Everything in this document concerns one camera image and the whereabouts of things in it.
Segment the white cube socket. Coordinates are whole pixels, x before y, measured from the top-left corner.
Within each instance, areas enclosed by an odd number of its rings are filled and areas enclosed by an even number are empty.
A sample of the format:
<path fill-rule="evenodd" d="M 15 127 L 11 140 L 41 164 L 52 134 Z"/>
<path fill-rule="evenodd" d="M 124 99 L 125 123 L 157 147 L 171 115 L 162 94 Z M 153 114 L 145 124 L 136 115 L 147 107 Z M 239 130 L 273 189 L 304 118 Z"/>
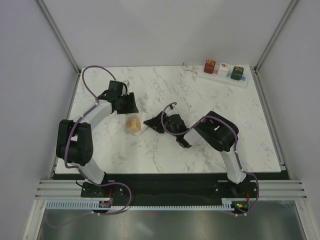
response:
<path fill-rule="evenodd" d="M 128 132 L 127 129 L 126 129 L 126 120 L 129 119 L 129 118 L 132 118 L 132 117 L 137 117 L 137 118 L 139 118 L 140 123 L 141 123 L 141 131 L 138 132 L 138 133 L 135 133 L 135 134 L 132 134 L 132 133 Z M 148 113 L 146 113 L 146 112 L 139 112 L 139 113 L 130 113 L 130 114 L 127 114 L 127 115 L 126 115 L 125 124 L 124 124 L 125 130 L 126 130 L 128 133 L 132 134 L 132 135 L 139 136 L 139 135 L 141 135 L 141 134 L 148 128 L 148 127 L 144 124 L 144 121 L 149 120 L 149 119 L 151 119 L 151 118 L 152 118 L 152 115 L 150 115 L 150 114 L 148 114 Z"/>

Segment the beige cube plug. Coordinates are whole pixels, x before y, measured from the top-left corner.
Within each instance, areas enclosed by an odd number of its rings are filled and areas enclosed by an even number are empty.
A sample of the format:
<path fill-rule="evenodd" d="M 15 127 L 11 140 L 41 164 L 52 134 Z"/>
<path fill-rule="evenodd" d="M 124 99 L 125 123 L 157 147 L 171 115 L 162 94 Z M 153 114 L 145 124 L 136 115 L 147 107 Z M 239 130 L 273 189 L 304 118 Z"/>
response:
<path fill-rule="evenodd" d="M 125 122 L 126 130 L 131 134 L 137 134 L 141 131 L 141 121 L 138 117 L 131 117 Z"/>

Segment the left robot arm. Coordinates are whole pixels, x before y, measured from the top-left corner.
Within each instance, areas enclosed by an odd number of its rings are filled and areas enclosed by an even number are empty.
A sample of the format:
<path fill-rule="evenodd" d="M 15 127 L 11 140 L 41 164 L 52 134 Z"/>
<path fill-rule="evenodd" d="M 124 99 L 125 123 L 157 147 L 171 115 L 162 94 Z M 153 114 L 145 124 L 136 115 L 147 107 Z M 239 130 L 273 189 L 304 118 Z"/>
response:
<path fill-rule="evenodd" d="M 67 169 L 77 169 L 92 185 L 99 197 L 106 196 L 110 185 L 104 181 L 106 173 L 93 158 L 92 131 L 113 113 L 136 114 L 135 95 L 128 92 L 128 84 L 111 80 L 108 89 L 95 99 L 95 103 L 75 120 L 63 119 L 58 125 L 56 156 Z"/>

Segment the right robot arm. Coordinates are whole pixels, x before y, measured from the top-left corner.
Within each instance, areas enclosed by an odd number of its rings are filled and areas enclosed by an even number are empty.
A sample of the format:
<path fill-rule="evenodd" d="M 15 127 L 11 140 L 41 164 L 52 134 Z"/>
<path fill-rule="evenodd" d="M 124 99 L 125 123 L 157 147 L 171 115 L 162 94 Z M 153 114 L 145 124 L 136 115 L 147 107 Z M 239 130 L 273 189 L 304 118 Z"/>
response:
<path fill-rule="evenodd" d="M 247 191 L 247 185 L 244 182 L 247 174 L 235 153 L 239 129 L 231 121 L 210 111 L 192 127 L 187 128 L 180 114 L 175 110 L 170 110 L 168 113 L 162 111 L 143 123 L 159 134 L 167 133 L 174 136 L 182 148 L 189 149 L 204 140 L 221 154 L 228 180 L 231 181 L 230 193 L 235 197 L 240 197 Z"/>

